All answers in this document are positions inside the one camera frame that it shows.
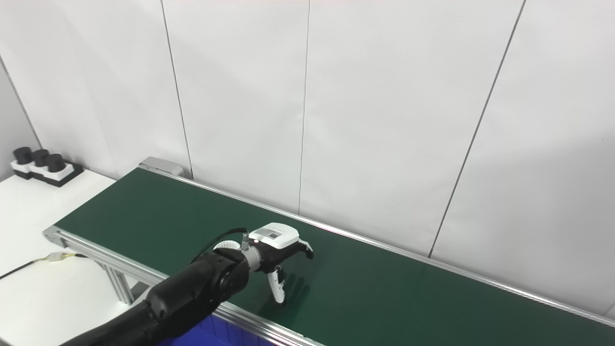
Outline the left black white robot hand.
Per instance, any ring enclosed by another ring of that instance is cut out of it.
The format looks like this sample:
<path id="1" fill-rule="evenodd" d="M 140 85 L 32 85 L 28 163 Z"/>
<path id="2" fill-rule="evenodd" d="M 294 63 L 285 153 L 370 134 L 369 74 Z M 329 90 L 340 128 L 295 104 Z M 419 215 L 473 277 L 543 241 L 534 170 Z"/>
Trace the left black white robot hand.
<path id="1" fill-rule="evenodd" d="M 248 261 L 250 271 L 265 273 L 274 301 L 279 305 L 285 304 L 283 262 L 298 253 L 312 260 L 314 250 L 311 245 L 300 238 L 296 228 L 277 222 L 250 232 L 245 244 L 242 254 Z"/>

